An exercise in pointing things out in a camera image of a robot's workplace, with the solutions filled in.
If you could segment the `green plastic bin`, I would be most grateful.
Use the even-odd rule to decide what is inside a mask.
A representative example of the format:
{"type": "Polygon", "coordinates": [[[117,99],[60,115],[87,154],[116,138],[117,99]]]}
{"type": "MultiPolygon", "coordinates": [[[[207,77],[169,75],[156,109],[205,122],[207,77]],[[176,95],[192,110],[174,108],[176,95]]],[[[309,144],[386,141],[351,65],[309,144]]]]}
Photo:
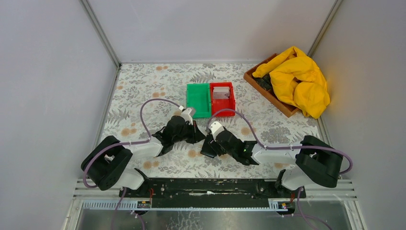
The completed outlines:
{"type": "Polygon", "coordinates": [[[186,105],[195,109],[194,119],[212,116],[209,83],[187,84],[186,105]]]}

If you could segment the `black leather card holder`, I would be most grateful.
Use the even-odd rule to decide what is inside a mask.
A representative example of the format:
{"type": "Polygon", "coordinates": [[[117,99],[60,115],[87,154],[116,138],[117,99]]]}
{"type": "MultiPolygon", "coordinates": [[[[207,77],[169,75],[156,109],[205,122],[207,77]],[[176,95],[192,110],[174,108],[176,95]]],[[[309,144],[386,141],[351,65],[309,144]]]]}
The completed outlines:
{"type": "Polygon", "coordinates": [[[206,139],[202,145],[201,154],[210,158],[218,156],[218,146],[213,140],[206,139]]]}

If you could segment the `red plastic bin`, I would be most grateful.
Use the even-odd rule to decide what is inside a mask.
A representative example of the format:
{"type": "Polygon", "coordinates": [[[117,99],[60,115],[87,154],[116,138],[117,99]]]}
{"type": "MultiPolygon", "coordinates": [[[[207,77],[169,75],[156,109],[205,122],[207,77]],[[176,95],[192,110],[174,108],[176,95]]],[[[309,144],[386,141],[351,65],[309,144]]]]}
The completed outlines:
{"type": "Polygon", "coordinates": [[[218,112],[222,109],[232,109],[232,110],[236,109],[234,88],[233,88],[233,84],[231,82],[212,82],[212,83],[209,83],[209,86],[210,86],[212,115],[214,115],[216,112],[218,112]],[[214,100],[212,98],[213,87],[217,87],[217,86],[230,87],[230,98],[228,100],[214,100]]]}

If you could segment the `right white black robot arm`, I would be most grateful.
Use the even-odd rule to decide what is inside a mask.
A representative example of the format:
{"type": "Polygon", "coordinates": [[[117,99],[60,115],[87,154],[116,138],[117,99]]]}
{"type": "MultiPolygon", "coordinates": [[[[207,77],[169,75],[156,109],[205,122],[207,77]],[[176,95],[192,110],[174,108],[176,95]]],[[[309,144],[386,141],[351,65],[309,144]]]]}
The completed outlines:
{"type": "Polygon", "coordinates": [[[211,158],[229,155],[243,165],[271,162],[293,165],[278,174],[274,190],[281,197],[309,184],[335,188],[343,161],[341,155],[314,136],[305,136],[297,146],[268,147],[255,140],[242,141],[225,128],[206,136],[201,153],[211,158]]]}

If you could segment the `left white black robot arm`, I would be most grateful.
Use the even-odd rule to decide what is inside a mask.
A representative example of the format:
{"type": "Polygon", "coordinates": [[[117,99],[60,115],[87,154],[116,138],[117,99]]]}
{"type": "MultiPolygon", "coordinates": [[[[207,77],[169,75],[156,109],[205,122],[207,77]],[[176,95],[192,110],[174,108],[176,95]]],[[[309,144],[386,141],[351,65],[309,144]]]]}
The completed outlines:
{"type": "Polygon", "coordinates": [[[121,142],[115,136],[108,136],[82,162],[80,167],[84,177],[94,182],[94,185],[84,184],[87,188],[97,187],[101,191],[119,185],[142,197],[147,194],[149,185],[139,170],[127,167],[130,161],[162,156],[178,142],[195,144],[204,138],[195,121],[187,121],[177,115],[146,140],[121,142]]]}

